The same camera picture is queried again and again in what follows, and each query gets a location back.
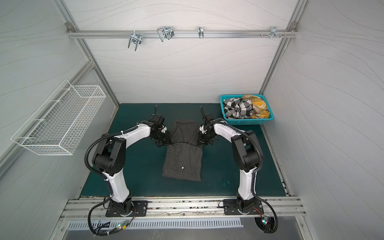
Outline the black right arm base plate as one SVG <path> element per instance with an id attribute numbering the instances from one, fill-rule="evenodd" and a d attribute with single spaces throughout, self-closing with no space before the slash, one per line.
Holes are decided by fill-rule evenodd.
<path id="1" fill-rule="evenodd" d="M 262 202 L 252 198 L 250 200 L 225 199 L 223 200 L 224 214 L 229 215 L 260 215 L 264 214 Z"/>

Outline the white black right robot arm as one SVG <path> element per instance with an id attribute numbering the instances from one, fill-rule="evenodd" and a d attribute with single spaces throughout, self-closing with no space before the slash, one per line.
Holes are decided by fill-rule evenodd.
<path id="1" fill-rule="evenodd" d="M 263 215 L 262 199 L 256 193 L 257 173 L 263 166 L 263 154 L 254 132 L 239 130 L 224 119 L 214 119 L 211 114 L 202 112 L 204 124 L 199 127 L 197 144 L 199 147 L 212 145 L 216 136 L 231 143 L 234 161 L 240 171 L 236 206 L 240 214 L 256 211 Z"/>

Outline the dark grey pinstriped shirt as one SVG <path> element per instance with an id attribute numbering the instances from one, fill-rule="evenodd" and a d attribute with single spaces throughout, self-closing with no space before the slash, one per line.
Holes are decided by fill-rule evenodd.
<path id="1" fill-rule="evenodd" d="M 199 125 L 194 121 L 174 121 L 171 144 L 167 147 L 162 176 L 201 181 L 203 149 L 198 146 Z"/>

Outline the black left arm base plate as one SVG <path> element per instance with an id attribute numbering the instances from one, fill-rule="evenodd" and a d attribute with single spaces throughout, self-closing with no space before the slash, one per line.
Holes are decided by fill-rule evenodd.
<path id="1" fill-rule="evenodd" d="M 147 214 L 148 201 L 127 200 L 124 203 L 110 201 L 106 217 L 145 217 Z"/>

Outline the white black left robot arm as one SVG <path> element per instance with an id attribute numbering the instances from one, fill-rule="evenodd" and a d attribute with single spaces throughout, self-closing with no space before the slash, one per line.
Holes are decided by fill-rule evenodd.
<path id="1" fill-rule="evenodd" d="M 92 159 L 97 173 L 107 183 L 111 214 L 128 216 L 134 210 L 132 194 L 129 191 L 125 177 L 126 149 L 136 142 L 151 138 L 156 146 L 166 146 L 171 143 L 170 131 L 164 125 L 164 117 L 153 114 L 150 120 L 142 121 L 136 126 L 117 134 L 104 134 L 96 141 L 95 155 Z"/>

